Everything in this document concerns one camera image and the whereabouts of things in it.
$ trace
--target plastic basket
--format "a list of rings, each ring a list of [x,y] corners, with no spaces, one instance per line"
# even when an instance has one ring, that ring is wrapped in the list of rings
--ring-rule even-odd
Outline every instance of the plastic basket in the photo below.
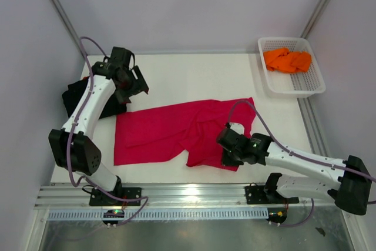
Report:
[[[306,73],[270,72],[266,69],[263,53],[277,48],[287,47],[291,52],[306,51],[312,56],[312,64]],[[267,85],[273,96],[306,98],[326,90],[323,76],[310,44],[304,38],[260,38],[258,40],[261,61]]]

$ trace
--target black bracket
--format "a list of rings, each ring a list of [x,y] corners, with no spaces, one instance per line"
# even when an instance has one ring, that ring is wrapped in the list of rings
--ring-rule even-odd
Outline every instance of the black bracket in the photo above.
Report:
[[[245,186],[244,190],[246,193],[246,199],[248,205],[257,205],[257,204],[297,204],[299,203],[298,197],[292,198],[273,198],[271,201],[267,194],[264,191],[264,185],[249,185]]]
[[[125,199],[136,199],[142,196],[141,192],[142,188],[121,188],[118,195],[123,195],[122,197]],[[124,202],[114,200],[102,193],[100,190],[93,188],[90,195],[89,206],[122,206],[123,203]],[[141,206],[141,201],[127,202],[127,206]]]

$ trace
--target white wall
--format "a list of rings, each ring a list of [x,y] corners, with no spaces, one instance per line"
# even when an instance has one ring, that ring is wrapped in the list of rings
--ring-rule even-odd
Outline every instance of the white wall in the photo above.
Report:
[[[331,0],[309,37],[327,86],[312,98],[331,153],[376,175],[376,0]],[[371,199],[376,199],[372,185]],[[366,217],[372,238],[376,207]]]
[[[19,250],[52,173],[48,133],[82,59],[49,0],[0,0],[0,249]]]
[[[259,37],[300,36],[318,0],[60,1],[77,33],[107,52],[179,53],[257,51]]]

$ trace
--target magenta garment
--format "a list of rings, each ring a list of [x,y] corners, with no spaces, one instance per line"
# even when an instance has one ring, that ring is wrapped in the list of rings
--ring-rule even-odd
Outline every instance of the magenta garment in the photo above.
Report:
[[[118,115],[115,166],[166,162],[187,150],[188,167],[207,165],[236,171],[237,167],[221,165],[222,148],[216,139],[238,100],[242,99],[195,101]],[[246,100],[253,104],[252,98]],[[243,103],[236,108],[231,121],[242,124],[249,137],[255,116]]]

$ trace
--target white work surface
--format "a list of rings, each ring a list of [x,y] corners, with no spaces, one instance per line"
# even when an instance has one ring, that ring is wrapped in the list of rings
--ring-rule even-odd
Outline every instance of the white work surface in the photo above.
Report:
[[[91,64],[102,56],[90,56]],[[265,92],[259,55],[137,55],[136,63],[150,88],[131,97],[128,111],[138,111],[204,99],[231,100],[252,97],[257,110],[281,142],[311,152],[308,137],[295,98],[270,98]],[[84,67],[82,77],[88,75]],[[298,175],[289,170],[262,165],[240,166],[237,172],[209,166],[189,168],[184,151],[163,163],[113,165],[116,117],[101,119],[93,141],[102,152],[102,162],[129,183],[250,183],[265,182],[271,172]],[[266,133],[255,118],[252,132]],[[55,166],[51,182],[69,182],[68,171]]]

